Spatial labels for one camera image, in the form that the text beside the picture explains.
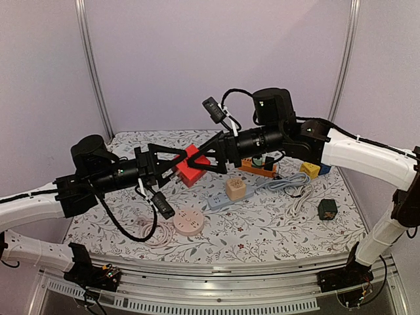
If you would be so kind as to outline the red cube socket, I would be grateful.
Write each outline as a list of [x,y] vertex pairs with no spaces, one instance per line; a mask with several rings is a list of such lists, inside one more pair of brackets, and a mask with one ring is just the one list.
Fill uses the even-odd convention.
[[[187,157],[191,157],[199,150],[194,145],[191,144],[185,149],[187,153]],[[210,165],[211,162],[205,156],[201,156],[198,158],[198,163],[203,165]],[[175,172],[178,179],[188,188],[191,188],[200,178],[202,178],[206,174],[206,170],[202,169],[195,169],[188,166],[187,160],[183,160],[182,162],[176,164],[172,171]]]

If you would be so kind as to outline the orange power strip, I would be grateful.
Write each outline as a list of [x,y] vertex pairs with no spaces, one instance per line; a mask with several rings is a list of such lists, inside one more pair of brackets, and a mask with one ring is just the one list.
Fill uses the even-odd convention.
[[254,175],[262,177],[274,178],[277,175],[277,165],[273,164],[272,169],[265,169],[264,163],[261,166],[255,165],[251,158],[245,158],[241,161],[241,167],[238,167],[240,171],[245,171]]

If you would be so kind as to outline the beige cube socket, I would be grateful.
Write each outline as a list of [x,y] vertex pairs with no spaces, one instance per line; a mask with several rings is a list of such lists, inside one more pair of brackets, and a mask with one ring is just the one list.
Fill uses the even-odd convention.
[[245,196],[246,184],[241,178],[230,178],[226,181],[225,190],[229,200],[236,201]]

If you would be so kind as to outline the mint green adapter plug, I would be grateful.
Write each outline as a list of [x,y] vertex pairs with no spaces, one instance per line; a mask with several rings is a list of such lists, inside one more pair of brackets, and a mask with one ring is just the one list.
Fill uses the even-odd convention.
[[264,159],[262,156],[253,156],[251,158],[252,166],[256,168],[261,168],[264,166]]

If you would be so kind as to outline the black charger plug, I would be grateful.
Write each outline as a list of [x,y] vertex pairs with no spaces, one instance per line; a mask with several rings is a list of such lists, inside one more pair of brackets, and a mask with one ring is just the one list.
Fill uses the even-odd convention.
[[272,171],[273,170],[273,164],[275,164],[275,159],[273,157],[270,156],[266,156],[265,160],[264,160],[264,165],[263,165],[263,169],[267,170],[267,171]]

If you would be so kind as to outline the pink round power strip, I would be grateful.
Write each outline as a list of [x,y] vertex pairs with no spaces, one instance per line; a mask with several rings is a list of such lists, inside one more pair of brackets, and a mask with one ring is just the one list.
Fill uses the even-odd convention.
[[195,236],[204,228],[204,216],[201,211],[181,209],[173,217],[175,230],[183,236]]

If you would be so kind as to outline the yellow cube socket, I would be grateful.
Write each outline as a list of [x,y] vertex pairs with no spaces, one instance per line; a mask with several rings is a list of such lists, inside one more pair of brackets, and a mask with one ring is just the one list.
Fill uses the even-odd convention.
[[303,162],[300,166],[299,171],[301,173],[307,174],[311,179],[315,179],[318,177],[320,173],[321,167],[319,165],[315,165],[308,162]]

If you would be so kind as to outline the white multi-switch power strip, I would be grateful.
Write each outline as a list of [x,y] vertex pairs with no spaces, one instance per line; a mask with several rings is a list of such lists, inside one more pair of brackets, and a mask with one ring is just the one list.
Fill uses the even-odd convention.
[[134,146],[124,146],[121,149],[121,155],[127,158],[132,158],[135,155],[135,147]]

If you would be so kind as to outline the blue-grey power strip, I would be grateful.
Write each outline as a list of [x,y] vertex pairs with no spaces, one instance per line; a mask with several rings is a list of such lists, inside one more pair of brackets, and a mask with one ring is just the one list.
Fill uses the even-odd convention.
[[210,197],[207,200],[207,204],[210,210],[218,211],[225,207],[234,205],[235,203],[240,202],[242,200],[249,199],[254,195],[254,193],[255,190],[253,188],[246,188],[244,197],[241,197],[237,200],[231,200],[228,197],[227,193],[217,194],[215,196]]

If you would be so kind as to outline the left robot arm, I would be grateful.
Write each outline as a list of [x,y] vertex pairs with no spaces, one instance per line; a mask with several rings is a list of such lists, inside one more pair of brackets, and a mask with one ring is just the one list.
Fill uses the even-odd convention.
[[163,187],[170,180],[163,174],[182,162],[185,150],[149,144],[135,149],[133,159],[108,151],[100,135],[89,135],[71,147],[75,173],[56,178],[33,191],[1,199],[1,260],[28,262],[72,274],[84,285],[93,284],[97,270],[83,245],[49,243],[25,237],[14,227],[47,219],[72,218],[104,204],[109,192],[135,187],[155,214],[173,216],[173,209],[158,192],[152,198],[145,189]]

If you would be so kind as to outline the dark green cube socket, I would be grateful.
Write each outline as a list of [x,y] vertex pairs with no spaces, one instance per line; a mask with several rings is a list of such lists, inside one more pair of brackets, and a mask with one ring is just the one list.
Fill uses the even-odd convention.
[[336,201],[334,199],[322,199],[318,204],[318,216],[322,221],[333,220],[338,213]]

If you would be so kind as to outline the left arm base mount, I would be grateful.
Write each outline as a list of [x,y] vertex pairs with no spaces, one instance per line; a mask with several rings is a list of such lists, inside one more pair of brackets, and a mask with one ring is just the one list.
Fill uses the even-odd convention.
[[121,269],[112,264],[94,266],[91,262],[75,262],[72,268],[64,273],[64,279],[83,289],[91,287],[116,292],[121,279]]

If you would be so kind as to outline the left aluminium post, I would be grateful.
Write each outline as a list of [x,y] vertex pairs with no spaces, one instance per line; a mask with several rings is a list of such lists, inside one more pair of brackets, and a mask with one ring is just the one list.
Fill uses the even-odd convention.
[[109,140],[114,138],[114,130],[112,128],[112,122],[108,109],[106,106],[106,101],[104,98],[104,93],[102,91],[100,78],[95,62],[95,54],[93,51],[93,44],[91,41],[91,35],[89,32],[89,23],[87,18],[87,10],[85,1],[75,0],[75,12],[77,16],[77,21],[79,25],[79,32],[81,36],[81,42],[83,47],[83,52],[85,55],[85,60],[87,63],[87,69],[89,77],[91,80],[91,85],[93,88],[94,97],[96,100],[96,105],[98,107],[98,112],[101,118],[101,122],[106,133],[106,136]]

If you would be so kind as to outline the aluminium post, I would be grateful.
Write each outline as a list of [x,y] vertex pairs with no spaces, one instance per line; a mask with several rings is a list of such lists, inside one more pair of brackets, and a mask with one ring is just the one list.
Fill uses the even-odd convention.
[[329,107],[329,113],[327,119],[330,122],[335,122],[339,111],[340,102],[345,88],[345,83],[348,75],[348,69],[350,66],[352,51],[354,48],[354,42],[356,39],[358,19],[360,15],[361,0],[352,0],[350,2],[350,10],[348,15],[347,28],[345,33],[345,42],[343,53],[341,57],[341,63],[339,66],[339,72],[337,81],[335,84],[331,105]]
[[98,112],[101,118],[101,122],[106,133],[106,136],[109,140],[114,138],[114,130],[112,128],[112,122],[108,109],[106,106],[106,101],[104,98],[104,93],[102,91],[100,78],[95,62],[95,54],[93,51],[93,44],[91,41],[91,35],[89,32],[89,23],[87,18],[87,10],[85,1],[75,0],[75,12],[77,16],[77,21],[79,25],[79,32],[81,36],[81,42],[83,47],[83,52],[85,55],[85,60],[87,63],[87,69],[89,77],[91,80],[91,85],[93,88],[94,97],[96,100],[96,105],[98,107]]

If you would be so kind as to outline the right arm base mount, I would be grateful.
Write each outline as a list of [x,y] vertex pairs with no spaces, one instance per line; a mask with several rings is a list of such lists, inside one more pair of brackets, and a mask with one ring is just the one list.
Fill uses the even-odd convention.
[[373,280],[373,273],[370,266],[355,262],[344,267],[321,271],[316,277],[321,292],[325,293],[370,282]]

